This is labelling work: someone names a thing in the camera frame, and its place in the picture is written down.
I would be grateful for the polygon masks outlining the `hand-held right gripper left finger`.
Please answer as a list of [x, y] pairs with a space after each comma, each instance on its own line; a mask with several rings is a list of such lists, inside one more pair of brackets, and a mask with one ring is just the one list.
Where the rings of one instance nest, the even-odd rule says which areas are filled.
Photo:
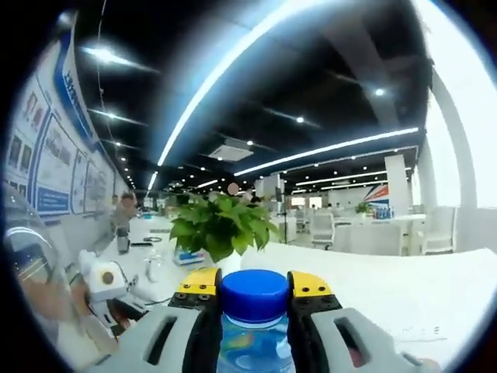
[[167, 306], [144, 315], [118, 339], [117, 352], [86, 369], [93, 373], [215, 372], [222, 340], [222, 270], [195, 270]]

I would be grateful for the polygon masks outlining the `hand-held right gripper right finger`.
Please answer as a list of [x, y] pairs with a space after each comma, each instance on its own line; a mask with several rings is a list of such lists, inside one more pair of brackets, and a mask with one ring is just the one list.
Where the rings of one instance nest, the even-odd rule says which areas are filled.
[[395, 350], [391, 334], [344, 308], [320, 277], [287, 273], [287, 336], [297, 372], [438, 372], [433, 362]]

